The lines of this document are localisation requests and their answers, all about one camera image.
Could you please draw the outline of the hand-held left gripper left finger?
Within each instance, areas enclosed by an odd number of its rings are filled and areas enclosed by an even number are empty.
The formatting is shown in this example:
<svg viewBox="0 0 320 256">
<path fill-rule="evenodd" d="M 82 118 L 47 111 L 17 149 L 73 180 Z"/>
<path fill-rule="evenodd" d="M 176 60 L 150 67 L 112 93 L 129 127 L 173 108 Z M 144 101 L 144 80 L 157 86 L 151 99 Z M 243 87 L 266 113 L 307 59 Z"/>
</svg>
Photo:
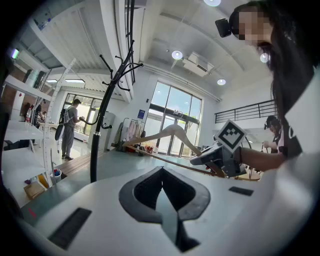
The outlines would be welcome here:
<svg viewBox="0 0 320 256">
<path fill-rule="evenodd" d="M 150 176 L 137 170 L 90 183 L 23 230 L 46 256 L 178 256 L 162 216 L 139 201 Z"/>
</svg>

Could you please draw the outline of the wooden hanger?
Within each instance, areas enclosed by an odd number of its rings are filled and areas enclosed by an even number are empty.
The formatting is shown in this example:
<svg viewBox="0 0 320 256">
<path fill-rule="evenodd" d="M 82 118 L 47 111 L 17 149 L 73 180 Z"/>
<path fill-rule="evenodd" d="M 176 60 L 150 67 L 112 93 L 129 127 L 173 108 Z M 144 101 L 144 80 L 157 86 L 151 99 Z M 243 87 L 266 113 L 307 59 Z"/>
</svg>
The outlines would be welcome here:
<svg viewBox="0 0 320 256">
<path fill-rule="evenodd" d="M 165 129 L 160 131 L 159 133 L 156 133 L 151 136 L 138 138 L 132 141 L 126 141 L 122 146 L 123 147 L 130 147 L 131 145 L 140 144 L 143 142 L 148 142 L 151 140 L 161 139 L 169 136 L 176 136 L 178 139 L 180 139 L 193 153 L 195 153 L 196 156 L 203 156 L 204 154 L 197 149 L 188 139 L 186 132 L 182 127 L 180 127 L 177 124 L 171 124 L 167 126 Z"/>
</svg>

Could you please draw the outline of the black coat stand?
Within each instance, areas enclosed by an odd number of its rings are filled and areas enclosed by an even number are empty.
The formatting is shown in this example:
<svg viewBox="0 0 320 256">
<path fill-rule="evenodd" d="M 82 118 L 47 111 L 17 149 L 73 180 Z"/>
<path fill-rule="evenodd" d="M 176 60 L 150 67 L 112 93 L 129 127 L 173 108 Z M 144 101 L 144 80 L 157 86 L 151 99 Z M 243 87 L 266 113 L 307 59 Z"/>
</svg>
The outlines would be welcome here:
<svg viewBox="0 0 320 256">
<path fill-rule="evenodd" d="M 105 58 L 102 54 L 99 55 L 99 57 L 102 59 L 104 64 L 107 66 L 108 70 L 110 71 L 110 83 L 107 84 L 107 90 L 104 94 L 104 97 L 101 101 L 101 105 L 98 111 L 97 120 L 96 120 L 96 128 L 93 133 L 92 138 L 92 144 L 91 144 L 91 155 L 90 155 L 90 182 L 94 183 L 97 181 L 97 163 L 98 163 L 98 152 L 99 152 L 99 141 L 101 136 L 101 129 L 107 130 L 107 127 L 103 125 L 103 120 L 105 116 L 105 112 L 107 110 L 107 106 L 110 102 L 111 96 L 113 94 L 113 91 L 116 86 L 118 86 L 120 79 L 126 75 L 127 73 L 130 73 L 131 71 L 142 67 L 143 64 L 137 64 L 137 63 L 129 63 L 130 59 L 133 57 L 133 45 L 135 41 L 132 40 L 130 43 L 130 47 L 128 50 L 128 54 L 126 58 L 123 60 L 119 56 L 115 56 L 116 58 L 121 60 L 121 64 L 116 71 L 115 75 L 113 75 L 113 70 L 106 62 Z"/>
</svg>

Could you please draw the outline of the person's right forearm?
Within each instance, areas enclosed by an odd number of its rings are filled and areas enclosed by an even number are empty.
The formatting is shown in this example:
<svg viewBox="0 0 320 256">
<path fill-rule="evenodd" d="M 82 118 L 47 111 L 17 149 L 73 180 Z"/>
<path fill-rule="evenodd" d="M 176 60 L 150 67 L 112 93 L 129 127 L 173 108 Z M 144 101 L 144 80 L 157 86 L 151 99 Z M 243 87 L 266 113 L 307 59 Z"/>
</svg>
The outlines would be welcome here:
<svg viewBox="0 0 320 256">
<path fill-rule="evenodd" d="M 234 159 L 262 172 L 277 169 L 287 160 L 282 153 L 264 153 L 245 147 L 234 152 Z"/>
</svg>

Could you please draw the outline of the round wooden table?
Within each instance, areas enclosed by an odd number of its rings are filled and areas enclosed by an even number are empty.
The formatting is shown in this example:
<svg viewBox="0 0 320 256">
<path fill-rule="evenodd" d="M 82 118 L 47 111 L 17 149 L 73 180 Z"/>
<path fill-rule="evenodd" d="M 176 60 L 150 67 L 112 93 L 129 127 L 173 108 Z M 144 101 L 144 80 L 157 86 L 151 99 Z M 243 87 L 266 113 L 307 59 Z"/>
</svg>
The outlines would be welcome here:
<svg viewBox="0 0 320 256">
<path fill-rule="evenodd" d="M 256 172 L 252 172 L 236 176 L 234 179 L 243 181 L 259 181 L 261 179 L 261 176 Z"/>
</svg>

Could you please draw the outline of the black balcony railing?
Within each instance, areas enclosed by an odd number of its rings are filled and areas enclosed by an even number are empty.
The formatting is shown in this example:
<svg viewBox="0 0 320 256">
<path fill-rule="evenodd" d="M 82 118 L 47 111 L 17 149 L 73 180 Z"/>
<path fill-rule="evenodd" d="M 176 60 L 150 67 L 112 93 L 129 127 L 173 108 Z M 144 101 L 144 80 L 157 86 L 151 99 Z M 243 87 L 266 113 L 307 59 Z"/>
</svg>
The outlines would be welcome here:
<svg viewBox="0 0 320 256">
<path fill-rule="evenodd" d="M 233 122 L 251 119 L 264 119 L 268 116 L 278 116 L 274 100 L 261 101 L 221 112 L 216 112 L 215 123 L 225 123 L 227 120 Z"/>
</svg>

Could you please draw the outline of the green coat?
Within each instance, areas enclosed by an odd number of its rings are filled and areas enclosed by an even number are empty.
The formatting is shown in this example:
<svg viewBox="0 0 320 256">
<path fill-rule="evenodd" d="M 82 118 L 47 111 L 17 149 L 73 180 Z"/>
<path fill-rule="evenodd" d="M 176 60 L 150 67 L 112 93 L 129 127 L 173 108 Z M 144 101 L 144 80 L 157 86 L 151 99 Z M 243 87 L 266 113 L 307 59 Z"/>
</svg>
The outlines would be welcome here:
<svg viewBox="0 0 320 256">
<path fill-rule="evenodd" d="M 120 142 L 121 142 L 123 126 L 124 126 L 124 122 L 121 122 L 119 124 L 119 127 L 118 127 L 117 132 L 116 132 L 115 137 L 114 137 L 114 142 L 113 143 L 115 144 L 116 148 L 120 145 Z"/>
</svg>

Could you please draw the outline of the pink garment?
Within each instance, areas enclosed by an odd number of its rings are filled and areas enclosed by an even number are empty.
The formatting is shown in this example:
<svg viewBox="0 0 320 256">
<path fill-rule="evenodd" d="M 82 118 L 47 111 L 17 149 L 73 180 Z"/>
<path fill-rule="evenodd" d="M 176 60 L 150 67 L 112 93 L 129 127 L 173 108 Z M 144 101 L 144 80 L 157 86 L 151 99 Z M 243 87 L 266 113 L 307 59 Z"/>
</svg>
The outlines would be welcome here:
<svg viewBox="0 0 320 256">
<path fill-rule="evenodd" d="M 136 129 L 137 129 L 137 123 L 133 120 L 130 121 L 128 130 L 127 130 L 127 134 L 126 134 L 126 141 L 130 141 L 136 133 Z"/>
</svg>

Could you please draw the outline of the white ceiling air conditioner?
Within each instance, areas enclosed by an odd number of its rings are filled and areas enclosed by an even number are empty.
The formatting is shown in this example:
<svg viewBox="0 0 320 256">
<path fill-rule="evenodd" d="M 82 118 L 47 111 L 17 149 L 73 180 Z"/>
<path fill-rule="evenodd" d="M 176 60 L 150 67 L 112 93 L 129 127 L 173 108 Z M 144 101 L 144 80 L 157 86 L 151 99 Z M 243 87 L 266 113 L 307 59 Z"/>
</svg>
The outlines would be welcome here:
<svg viewBox="0 0 320 256">
<path fill-rule="evenodd" d="M 213 64 L 205 61 L 202 56 L 194 51 L 189 55 L 189 57 L 184 58 L 182 62 L 185 69 L 202 78 L 210 74 L 214 68 Z"/>
</svg>

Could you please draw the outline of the black framed window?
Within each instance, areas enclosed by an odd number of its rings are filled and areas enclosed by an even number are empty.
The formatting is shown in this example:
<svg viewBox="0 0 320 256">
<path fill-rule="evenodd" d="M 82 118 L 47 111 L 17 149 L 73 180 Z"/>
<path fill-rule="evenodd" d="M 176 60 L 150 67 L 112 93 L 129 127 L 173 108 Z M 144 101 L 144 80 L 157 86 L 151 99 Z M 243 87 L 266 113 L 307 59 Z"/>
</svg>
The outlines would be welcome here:
<svg viewBox="0 0 320 256">
<path fill-rule="evenodd" d="M 67 109 L 70 107 L 73 101 L 76 99 L 81 101 L 80 105 L 77 107 L 78 117 L 84 117 L 85 121 L 93 123 L 96 118 L 96 114 L 100 109 L 102 100 L 68 93 L 65 98 L 63 108 Z M 91 132 L 91 126 L 81 121 L 75 125 L 75 131 L 79 134 L 89 136 Z"/>
</svg>

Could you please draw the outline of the person's white black shirt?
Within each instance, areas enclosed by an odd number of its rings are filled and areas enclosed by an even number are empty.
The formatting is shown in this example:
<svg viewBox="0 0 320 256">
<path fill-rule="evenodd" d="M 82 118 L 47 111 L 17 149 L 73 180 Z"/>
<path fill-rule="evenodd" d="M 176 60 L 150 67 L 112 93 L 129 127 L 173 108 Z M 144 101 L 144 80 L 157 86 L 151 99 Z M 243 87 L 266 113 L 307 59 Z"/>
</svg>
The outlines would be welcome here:
<svg viewBox="0 0 320 256">
<path fill-rule="evenodd" d="M 320 68 L 286 118 L 302 153 L 272 170 L 281 209 L 258 241 L 272 243 L 268 255 L 320 256 Z"/>
</svg>

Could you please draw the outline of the white metal shelving unit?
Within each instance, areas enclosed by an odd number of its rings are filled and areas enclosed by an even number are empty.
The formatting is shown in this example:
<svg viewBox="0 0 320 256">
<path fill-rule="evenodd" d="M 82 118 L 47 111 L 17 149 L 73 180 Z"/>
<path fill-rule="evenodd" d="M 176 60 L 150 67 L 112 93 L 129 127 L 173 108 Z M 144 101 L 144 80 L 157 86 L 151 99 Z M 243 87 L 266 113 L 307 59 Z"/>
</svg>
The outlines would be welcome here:
<svg viewBox="0 0 320 256">
<path fill-rule="evenodd" d="M 37 129 L 33 123 L 10 120 L 8 128 L 5 132 L 5 140 L 19 141 L 29 139 L 29 147 L 6 150 L 2 154 L 2 178 L 5 187 L 11 192 L 14 199 L 17 201 L 19 207 L 26 205 L 31 199 L 25 192 L 27 184 L 26 180 L 35 182 L 41 188 L 41 192 L 46 188 L 39 182 L 38 175 L 44 175 L 48 185 L 52 186 L 51 173 L 52 170 L 52 157 L 50 156 L 51 148 L 48 142 L 50 141 L 50 128 L 51 128 L 51 114 L 54 109 L 57 95 L 65 80 L 66 75 L 73 67 L 76 59 L 74 58 L 67 68 L 62 73 L 58 80 L 52 96 L 37 90 L 20 80 L 8 75 L 4 84 L 16 88 L 16 90 L 36 96 L 40 101 L 46 100 L 49 102 L 47 115 L 44 123 L 44 128 Z"/>
</svg>

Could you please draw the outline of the black flask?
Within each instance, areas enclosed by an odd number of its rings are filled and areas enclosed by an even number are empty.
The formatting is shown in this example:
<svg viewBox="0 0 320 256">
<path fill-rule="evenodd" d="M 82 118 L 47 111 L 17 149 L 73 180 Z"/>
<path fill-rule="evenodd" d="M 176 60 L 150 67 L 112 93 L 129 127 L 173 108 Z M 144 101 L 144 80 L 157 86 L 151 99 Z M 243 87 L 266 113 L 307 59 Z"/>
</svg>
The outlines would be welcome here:
<svg viewBox="0 0 320 256">
<path fill-rule="evenodd" d="M 41 86 L 41 84 L 42 84 L 42 81 L 43 81 L 43 79 L 44 79 L 44 77 L 46 76 L 46 72 L 44 72 L 44 71 L 40 71 L 39 72 L 39 74 L 38 74 L 38 77 L 37 77 L 37 80 L 36 80 L 36 83 L 34 84 L 34 87 L 36 88 L 36 89 L 39 89 L 39 87 Z"/>
</svg>

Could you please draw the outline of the mint green bottle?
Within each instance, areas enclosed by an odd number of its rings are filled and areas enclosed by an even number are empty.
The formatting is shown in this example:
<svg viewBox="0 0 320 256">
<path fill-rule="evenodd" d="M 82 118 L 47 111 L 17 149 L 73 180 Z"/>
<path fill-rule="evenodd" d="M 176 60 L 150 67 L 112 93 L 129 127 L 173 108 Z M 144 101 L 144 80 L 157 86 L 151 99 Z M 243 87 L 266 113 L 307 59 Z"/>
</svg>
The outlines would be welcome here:
<svg viewBox="0 0 320 256">
<path fill-rule="evenodd" d="M 37 69 L 29 69 L 27 73 L 25 74 L 25 84 L 27 84 L 30 87 L 34 87 L 34 84 L 37 80 L 37 77 L 39 75 L 39 70 Z"/>
</svg>

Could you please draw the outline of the clear water bottle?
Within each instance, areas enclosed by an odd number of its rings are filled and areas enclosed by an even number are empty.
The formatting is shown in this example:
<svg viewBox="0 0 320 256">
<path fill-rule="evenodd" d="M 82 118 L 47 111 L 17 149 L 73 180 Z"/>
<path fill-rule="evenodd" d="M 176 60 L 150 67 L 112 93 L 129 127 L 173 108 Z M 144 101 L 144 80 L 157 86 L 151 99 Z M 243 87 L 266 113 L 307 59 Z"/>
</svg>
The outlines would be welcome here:
<svg viewBox="0 0 320 256">
<path fill-rule="evenodd" d="M 38 25 L 38 28 L 40 31 L 42 31 L 51 21 L 51 18 L 46 19 L 45 21 L 43 21 L 41 24 Z"/>
</svg>

